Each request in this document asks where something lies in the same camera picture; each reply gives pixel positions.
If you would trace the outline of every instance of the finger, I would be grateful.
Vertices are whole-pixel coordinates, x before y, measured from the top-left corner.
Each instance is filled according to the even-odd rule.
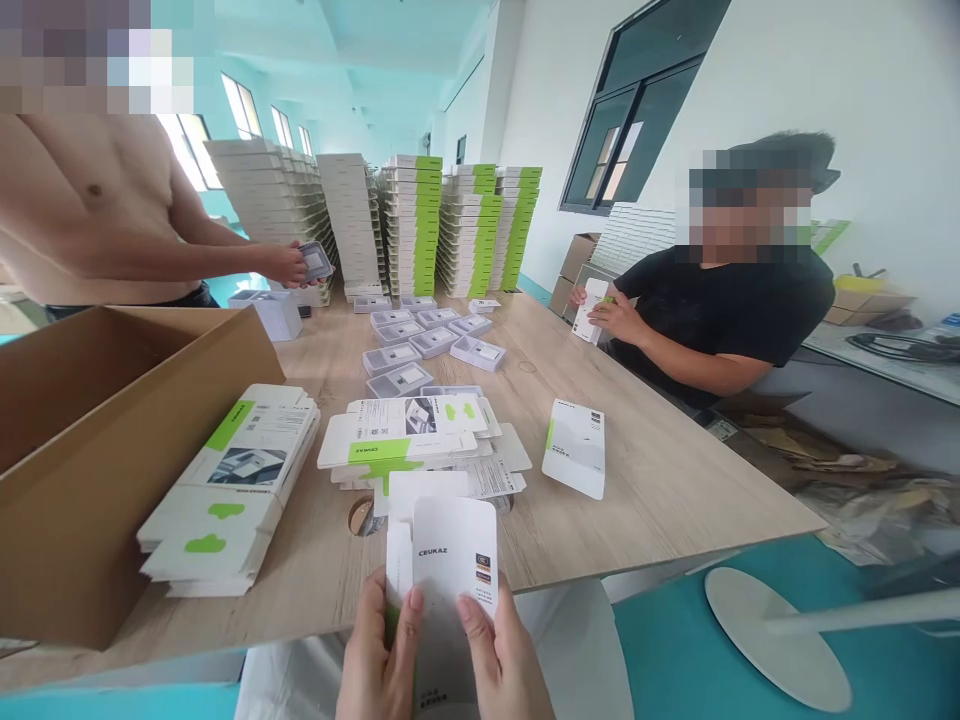
[[[400,610],[400,622],[397,623],[397,637],[387,662],[387,678],[397,688],[409,688],[413,691],[413,671],[417,661],[417,647],[420,644],[420,623],[423,620],[423,591],[414,586],[407,593]],[[409,706],[410,699],[403,707]]]
[[[467,634],[467,642],[470,643],[477,686],[497,684],[500,680],[500,662],[493,647],[493,630],[486,612],[474,598],[461,595],[457,598],[457,613]]]
[[[360,589],[357,619],[353,632],[363,636],[384,638],[383,608],[386,605],[387,569],[385,565],[370,573]]]

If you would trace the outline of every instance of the plastic tray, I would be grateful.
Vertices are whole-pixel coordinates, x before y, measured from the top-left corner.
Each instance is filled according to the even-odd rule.
[[[464,335],[450,346],[450,354],[481,370],[496,372],[507,351],[499,345],[491,345],[475,337]]]
[[[420,395],[431,397],[433,395],[462,395],[470,394],[483,397],[483,388],[479,385],[431,385],[420,389]]]
[[[420,388],[431,384],[433,384],[433,375],[417,363],[408,363],[367,380],[370,394],[378,398],[418,395]]]
[[[428,330],[431,330],[435,327],[441,327],[459,318],[460,318],[460,313],[458,313],[453,308],[438,308],[436,310],[422,310],[417,313],[417,322],[419,322]]]
[[[377,336],[377,342],[380,347],[391,347],[407,342],[414,335],[423,332],[423,327],[412,320],[410,322],[399,323],[397,325],[387,325],[382,328],[374,328],[373,334]]]
[[[380,312],[370,313],[370,324],[374,329],[385,328],[390,325],[399,325],[400,323],[413,322],[416,318],[409,310],[382,310]]]
[[[353,311],[355,313],[372,313],[378,310],[389,310],[393,307],[390,298],[378,295],[376,297],[356,297],[353,299]]]
[[[410,312],[423,312],[424,310],[436,310],[437,301],[432,297],[413,297],[400,298],[400,309]]]
[[[449,328],[438,327],[425,330],[419,335],[410,338],[410,344],[420,351],[424,360],[428,360],[441,353],[445,353],[459,337],[455,332],[451,332]]]
[[[410,343],[368,350],[363,354],[363,367],[370,377],[378,377],[401,365],[420,362],[423,356]]]
[[[493,329],[493,323],[481,315],[467,315],[458,320],[453,320],[447,327],[458,335],[480,337]]]

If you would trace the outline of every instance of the wooden table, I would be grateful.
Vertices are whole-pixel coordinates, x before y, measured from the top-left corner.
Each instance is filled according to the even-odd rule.
[[[501,294],[484,336],[507,350],[487,373],[450,355],[424,362],[444,385],[481,385],[517,429],[534,469],[499,516],[500,568],[514,590],[603,576],[814,532],[818,516],[525,294]],[[441,299],[467,314],[465,300]],[[337,293],[295,341],[277,345],[291,385],[323,419],[365,397],[360,354],[377,347],[369,320]],[[607,484],[591,500],[539,470],[554,398],[607,414]],[[320,440],[312,452],[316,457]],[[241,598],[167,599],[151,587],[103,653],[0,661],[0,689],[348,628],[363,578],[384,561],[386,533],[352,535],[361,492],[339,490],[313,460],[301,474],[260,577]]]

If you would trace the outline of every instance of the white wall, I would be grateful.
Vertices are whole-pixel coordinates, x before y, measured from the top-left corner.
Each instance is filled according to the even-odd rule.
[[[824,259],[836,272],[886,267],[925,320],[960,309],[960,17],[948,3],[733,0],[640,202],[673,207],[695,152],[826,130],[843,176],[813,216],[854,222]]]
[[[467,149],[464,163],[471,165],[480,162],[480,146],[483,139],[483,118],[487,107],[487,89],[490,80],[490,60],[484,55],[476,70],[460,89],[453,103],[447,109],[443,128],[443,166],[449,167],[457,161],[457,140],[467,136]],[[439,154],[437,145],[433,151]]]
[[[552,290],[570,239],[604,218],[559,212],[560,194],[613,27],[643,0],[527,0],[501,165],[541,165],[523,274]]]

